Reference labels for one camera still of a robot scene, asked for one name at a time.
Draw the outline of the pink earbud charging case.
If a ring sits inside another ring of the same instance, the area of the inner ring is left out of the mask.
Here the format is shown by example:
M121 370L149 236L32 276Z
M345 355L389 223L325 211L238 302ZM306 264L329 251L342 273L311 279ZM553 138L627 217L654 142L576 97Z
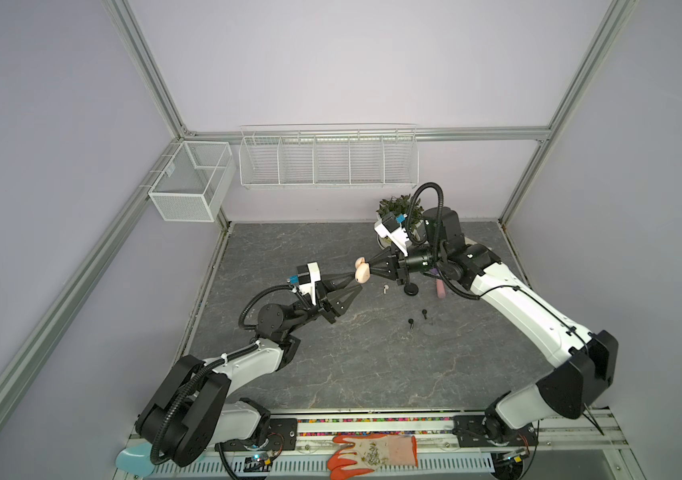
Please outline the pink earbud charging case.
M369 281L371 277L370 264L364 257L359 257L355 261L354 277L359 284L365 284Z

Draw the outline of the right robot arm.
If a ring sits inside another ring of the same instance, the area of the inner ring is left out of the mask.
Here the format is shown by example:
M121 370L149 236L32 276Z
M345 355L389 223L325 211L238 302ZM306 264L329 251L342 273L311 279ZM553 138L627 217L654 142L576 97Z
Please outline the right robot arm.
M498 397L474 435L501 445L534 423L578 419L614 382L619 342L568 318L520 280L489 247L470 243L457 213L444 204L435 182L419 186L402 214L391 211L374 225L387 251L355 267L388 278L407 292L411 275L440 279L455 295L495 308L544 355L552 370L525 388Z

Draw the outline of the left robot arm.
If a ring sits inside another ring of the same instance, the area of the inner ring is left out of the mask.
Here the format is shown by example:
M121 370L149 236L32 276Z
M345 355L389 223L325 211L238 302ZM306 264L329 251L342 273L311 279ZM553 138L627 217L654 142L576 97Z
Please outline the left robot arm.
M138 415L135 431L149 444L147 462L185 467L211 445L267 445L270 411L248 398L230 402L230 395L287 366L300 345L294 331L319 317L334 323L361 291L348 274L319 280L309 292L283 284L256 294L238 318L252 342L207 360L181 357Z

